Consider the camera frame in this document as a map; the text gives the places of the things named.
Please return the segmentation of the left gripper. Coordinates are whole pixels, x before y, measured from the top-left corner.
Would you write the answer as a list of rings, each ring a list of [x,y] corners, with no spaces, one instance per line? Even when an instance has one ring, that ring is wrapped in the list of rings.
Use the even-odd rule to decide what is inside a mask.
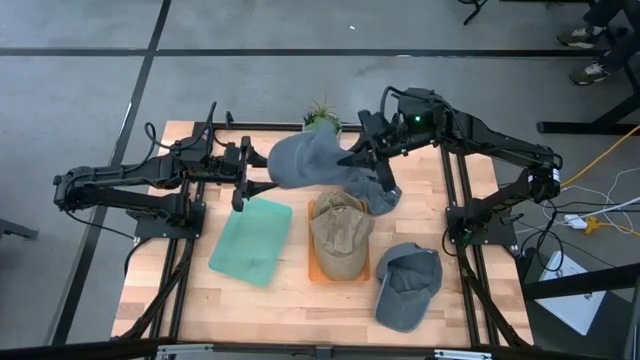
[[[254,148],[250,151],[250,148],[251,140],[249,136],[243,136],[238,145],[234,142],[227,143],[220,166],[224,182],[234,184],[235,189],[232,194],[231,204],[236,212],[243,211],[244,199],[247,196],[254,197],[278,187],[278,184],[273,182],[247,181],[248,163],[254,168],[266,168],[268,161]]]

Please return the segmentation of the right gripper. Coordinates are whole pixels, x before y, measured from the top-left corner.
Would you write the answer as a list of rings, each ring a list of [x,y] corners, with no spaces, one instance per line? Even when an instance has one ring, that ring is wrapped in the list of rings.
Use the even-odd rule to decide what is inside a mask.
[[[350,155],[337,161],[340,166],[372,169],[385,192],[396,187],[389,159],[401,140],[401,117],[394,113],[388,121],[381,112],[371,113],[369,110],[358,112],[358,119],[363,132],[348,149]]]

